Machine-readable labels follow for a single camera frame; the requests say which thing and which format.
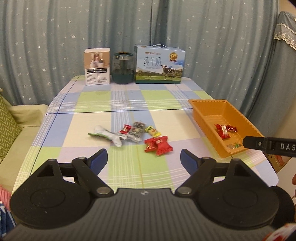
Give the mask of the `white green wrapper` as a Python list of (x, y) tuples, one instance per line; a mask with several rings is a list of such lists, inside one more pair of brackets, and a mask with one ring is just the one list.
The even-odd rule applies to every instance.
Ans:
[(122, 140), (127, 140), (126, 134), (113, 133), (99, 125), (95, 126), (94, 131), (92, 133), (88, 133), (88, 135), (107, 139), (113, 142), (113, 144), (118, 148), (122, 146)]

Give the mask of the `large red candy packet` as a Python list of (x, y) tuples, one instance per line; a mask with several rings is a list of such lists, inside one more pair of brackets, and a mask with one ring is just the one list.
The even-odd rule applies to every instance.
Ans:
[(157, 146), (157, 156), (173, 151), (173, 147), (168, 143), (168, 136), (157, 137), (154, 139), (154, 143)]

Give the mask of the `yellow green candy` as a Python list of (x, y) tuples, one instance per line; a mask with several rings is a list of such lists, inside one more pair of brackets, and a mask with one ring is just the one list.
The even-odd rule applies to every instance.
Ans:
[(151, 135), (154, 138), (157, 138), (157, 137), (159, 137), (161, 135), (161, 133), (156, 128), (154, 128), (153, 126), (148, 126), (145, 129), (145, 132), (148, 133), (149, 135)]

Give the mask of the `grey black snack packet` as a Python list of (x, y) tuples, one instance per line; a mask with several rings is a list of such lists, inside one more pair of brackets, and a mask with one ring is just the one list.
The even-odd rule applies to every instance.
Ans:
[(127, 133), (127, 138), (133, 142), (139, 143), (142, 141), (144, 134), (145, 124), (139, 121), (135, 121), (132, 128)]

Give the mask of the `clear wrapped candy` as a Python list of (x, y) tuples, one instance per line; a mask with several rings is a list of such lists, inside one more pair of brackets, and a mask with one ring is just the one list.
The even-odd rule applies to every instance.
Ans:
[(242, 145), (240, 143), (233, 143), (233, 144), (227, 145), (227, 148), (229, 148), (231, 150), (237, 149), (239, 147), (242, 147)]

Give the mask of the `red candy in tray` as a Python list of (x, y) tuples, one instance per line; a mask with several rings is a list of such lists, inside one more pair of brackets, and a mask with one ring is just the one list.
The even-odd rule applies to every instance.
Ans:
[(217, 128), (218, 135), (222, 139), (230, 138), (229, 133), (226, 130), (226, 125), (215, 125)]
[(226, 125), (227, 132), (237, 132), (237, 128), (232, 125)]

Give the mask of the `orange plastic tray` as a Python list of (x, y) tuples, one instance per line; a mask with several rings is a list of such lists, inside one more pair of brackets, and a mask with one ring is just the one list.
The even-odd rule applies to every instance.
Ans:
[(262, 133), (226, 100), (190, 99), (193, 118), (222, 158), (246, 150), (246, 136), (262, 137)]

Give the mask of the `small red white candy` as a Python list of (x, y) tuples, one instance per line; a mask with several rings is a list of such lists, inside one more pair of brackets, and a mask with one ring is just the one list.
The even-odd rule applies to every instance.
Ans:
[(126, 135), (131, 130), (131, 128), (132, 126), (125, 124), (118, 134)]

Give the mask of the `plaid tablecloth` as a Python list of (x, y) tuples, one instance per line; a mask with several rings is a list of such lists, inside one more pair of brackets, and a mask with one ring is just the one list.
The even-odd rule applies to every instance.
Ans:
[(192, 99), (210, 95), (189, 78), (179, 84), (86, 85), (76, 76), (42, 115), (14, 187), (48, 159), (66, 163), (106, 149), (108, 162), (99, 176), (111, 188), (175, 190), (188, 177), (179, 161), (182, 149), (230, 161), (194, 120)]

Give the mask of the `green sofa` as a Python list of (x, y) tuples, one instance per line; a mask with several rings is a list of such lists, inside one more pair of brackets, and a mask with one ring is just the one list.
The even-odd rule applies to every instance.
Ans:
[(48, 109), (45, 104), (11, 106), (12, 114), (22, 131), (16, 137), (8, 154), (1, 162), (1, 185), (9, 192), (13, 190), (20, 168)]

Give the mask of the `green zigzag cushion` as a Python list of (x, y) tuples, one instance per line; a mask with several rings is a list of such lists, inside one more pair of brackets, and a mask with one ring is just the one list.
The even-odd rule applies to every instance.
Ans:
[(22, 128), (16, 122), (15, 117), (12, 114), (12, 106), (1, 95), (1, 162), (8, 154), (16, 137), (22, 131)]

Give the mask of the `blue star curtain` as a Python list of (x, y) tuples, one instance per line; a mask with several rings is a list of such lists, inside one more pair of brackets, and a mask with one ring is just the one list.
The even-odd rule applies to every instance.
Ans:
[(274, 38), (278, 1), (1, 1), (1, 88), (13, 104), (49, 104), (86, 48), (186, 52), (184, 76), (227, 99), (266, 136), (292, 119), (295, 51)]

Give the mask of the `small beige product box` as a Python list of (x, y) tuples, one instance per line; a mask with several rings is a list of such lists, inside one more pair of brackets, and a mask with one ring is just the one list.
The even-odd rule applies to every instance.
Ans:
[(86, 85), (110, 84), (110, 48), (89, 48), (84, 51)]

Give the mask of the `dark green glass jar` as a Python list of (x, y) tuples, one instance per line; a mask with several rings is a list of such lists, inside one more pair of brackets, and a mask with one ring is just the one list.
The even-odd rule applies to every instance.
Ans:
[(134, 80), (134, 55), (130, 52), (117, 52), (113, 55), (111, 76), (117, 84), (129, 84)]

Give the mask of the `blue milk carton box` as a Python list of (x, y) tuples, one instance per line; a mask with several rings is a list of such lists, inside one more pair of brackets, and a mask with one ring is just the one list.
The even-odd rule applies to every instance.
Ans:
[(157, 44), (135, 45), (135, 82), (179, 84), (185, 66), (184, 50)]

